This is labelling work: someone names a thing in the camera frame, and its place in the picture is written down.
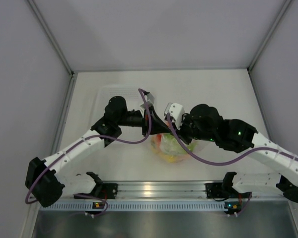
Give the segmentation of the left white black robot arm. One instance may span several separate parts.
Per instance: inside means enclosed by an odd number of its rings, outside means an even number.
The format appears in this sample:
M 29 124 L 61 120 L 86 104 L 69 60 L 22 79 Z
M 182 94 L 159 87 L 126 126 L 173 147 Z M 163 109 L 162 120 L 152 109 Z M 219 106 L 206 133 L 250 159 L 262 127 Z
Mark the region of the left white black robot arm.
M 42 160 L 38 157 L 32 159 L 25 180 L 28 188 L 25 203 L 39 202 L 42 207 L 49 207 L 63 196 L 79 193 L 97 198 L 102 193 L 98 175 L 86 172 L 70 177 L 65 171 L 114 141 L 131 144 L 131 141 L 120 138 L 122 126 L 142 129 L 143 139 L 134 141 L 134 144 L 146 141 L 150 135 L 169 133 L 168 126 L 155 112 L 151 94 L 146 91 L 140 93 L 142 111 L 129 111 L 125 98 L 114 96 L 106 105 L 104 115 L 77 141 Z

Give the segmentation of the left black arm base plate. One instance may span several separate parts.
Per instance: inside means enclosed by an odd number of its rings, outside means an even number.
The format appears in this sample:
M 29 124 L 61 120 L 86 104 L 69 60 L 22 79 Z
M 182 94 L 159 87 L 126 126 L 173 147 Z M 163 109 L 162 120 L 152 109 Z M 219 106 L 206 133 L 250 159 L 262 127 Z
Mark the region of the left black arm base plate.
M 101 186 L 100 193 L 98 198 L 107 200 L 107 199 L 116 199 L 118 193 L 118 184 L 117 183 L 104 183 Z

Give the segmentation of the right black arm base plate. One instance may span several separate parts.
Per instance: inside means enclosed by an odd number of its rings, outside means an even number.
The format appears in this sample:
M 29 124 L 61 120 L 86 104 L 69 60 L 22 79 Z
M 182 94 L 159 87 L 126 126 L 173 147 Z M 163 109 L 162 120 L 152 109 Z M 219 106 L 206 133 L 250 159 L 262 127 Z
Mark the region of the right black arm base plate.
M 215 201 L 225 201 L 229 199 L 228 193 L 222 189 L 221 182 L 206 183 L 205 188 L 208 199 Z

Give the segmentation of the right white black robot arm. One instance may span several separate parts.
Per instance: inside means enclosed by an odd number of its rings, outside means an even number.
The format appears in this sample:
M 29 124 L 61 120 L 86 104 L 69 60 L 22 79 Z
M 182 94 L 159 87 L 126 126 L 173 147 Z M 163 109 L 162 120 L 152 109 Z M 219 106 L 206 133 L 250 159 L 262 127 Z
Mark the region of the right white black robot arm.
M 189 113 L 181 105 L 175 105 L 170 112 L 177 128 L 174 135 L 181 147 L 193 139 L 204 140 L 239 154 L 227 162 L 207 161 L 191 154 L 196 160 L 219 167 L 250 157 L 273 170 L 270 174 L 226 173 L 222 182 L 222 191 L 226 196 L 247 192 L 276 193 L 298 203 L 298 155 L 275 144 L 240 119 L 224 119 L 216 108 L 206 104 L 195 106 Z

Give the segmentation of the clear zip top bag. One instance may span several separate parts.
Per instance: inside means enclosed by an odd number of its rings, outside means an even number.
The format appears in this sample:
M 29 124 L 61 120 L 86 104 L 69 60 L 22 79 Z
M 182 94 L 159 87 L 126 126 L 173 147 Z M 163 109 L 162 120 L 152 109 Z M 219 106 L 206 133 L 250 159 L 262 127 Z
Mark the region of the clear zip top bag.
M 170 133 L 152 135 L 150 147 L 156 155 L 168 163 L 178 163 L 190 157 Z

